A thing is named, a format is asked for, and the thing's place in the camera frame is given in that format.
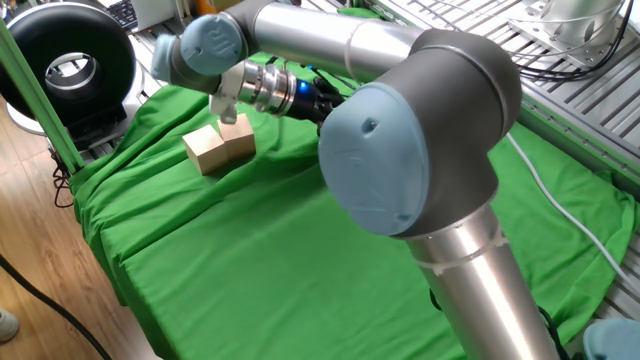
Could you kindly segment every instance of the wooden block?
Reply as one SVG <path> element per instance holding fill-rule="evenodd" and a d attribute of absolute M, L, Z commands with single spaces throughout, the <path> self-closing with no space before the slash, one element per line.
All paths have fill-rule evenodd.
<path fill-rule="evenodd" d="M 218 120 L 220 136 L 227 145 L 229 160 L 256 154 L 256 140 L 247 115 L 238 115 L 235 124 L 223 124 Z"/>
<path fill-rule="evenodd" d="M 187 148 L 189 159 L 202 175 L 229 162 L 227 146 L 211 125 L 183 136 L 182 140 Z"/>

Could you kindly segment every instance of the light blue joint cap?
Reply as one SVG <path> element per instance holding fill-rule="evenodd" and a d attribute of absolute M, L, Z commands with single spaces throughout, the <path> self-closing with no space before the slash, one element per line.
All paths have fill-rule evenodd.
<path fill-rule="evenodd" d="M 635 360 L 640 358 L 640 322 L 607 319 L 587 328 L 584 350 L 589 360 Z"/>
<path fill-rule="evenodd" d="M 365 230 L 397 235 L 424 208 L 429 157 L 411 106 L 396 90 L 369 83 L 325 120 L 320 167 L 340 206 Z"/>
<path fill-rule="evenodd" d="M 193 71 L 205 76 L 220 75 L 240 60 L 243 39 L 233 20 L 205 15 L 187 26 L 180 53 Z"/>
<path fill-rule="evenodd" d="M 171 51 L 175 36 L 160 35 L 156 42 L 151 62 L 151 76 L 158 80 L 171 82 Z"/>

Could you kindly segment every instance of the keyboard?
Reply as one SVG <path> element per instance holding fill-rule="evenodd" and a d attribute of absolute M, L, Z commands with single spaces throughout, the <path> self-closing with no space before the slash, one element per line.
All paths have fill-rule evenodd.
<path fill-rule="evenodd" d="M 119 1 L 107 8 L 107 13 L 111 15 L 125 30 L 131 30 L 138 26 L 138 18 L 133 10 L 131 0 Z"/>

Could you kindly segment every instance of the wooden floor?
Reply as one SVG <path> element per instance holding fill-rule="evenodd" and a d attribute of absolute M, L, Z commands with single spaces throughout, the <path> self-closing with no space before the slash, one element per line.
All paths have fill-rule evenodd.
<path fill-rule="evenodd" d="M 0 99 L 0 252 L 89 328 L 114 360 L 158 359 L 131 311 L 118 304 L 82 238 L 73 208 L 54 206 L 54 169 L 45 139 L 11 123 Z M 68 191 L 61 198 L 72 201 Z M 15 339 L 0 344 L 0 359 L 99 359 L 71 325 L 3 270 L 0 307 L 21 325 Z"/>

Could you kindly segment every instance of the green fabric cover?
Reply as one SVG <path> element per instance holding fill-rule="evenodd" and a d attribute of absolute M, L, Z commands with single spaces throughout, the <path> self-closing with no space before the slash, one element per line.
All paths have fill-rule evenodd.
<path fill-rule="evenodd" d="M 382 17 L 380 17 L 380 15 L 376 14 L 375 12 L 373 12 L 373 11 L 371 11 L 369 9 L 365 9 L 365 8 L 357 8 L 357 7 L 342 8 L 342 9 L 338 9 L 338 13 L 342 14 L 342 15 L 357 16 L 357 17 L 361 17 L 361 18 L 382 19 Z"/>
<path fill-rule="evenodd" d="M 406 245 L 358 228 L 326 189 L 315 126 L 245 105 L 239 112 L 253 125 L 258 154 L 200 176 L 182 136 L 216 127 L 207 97 L 165 87 L 111 155 L 71 179 L 84 237 L 157 354 L 464 358 Z M 621 261 L 638 219 L 632 197 L 522 126 L 512 134 L 557 200 Z M 547 201 L 510 143 L 490 158 L 500 179 L 492 207 L 537 303 L 567 341 L 615 274 Z"/>

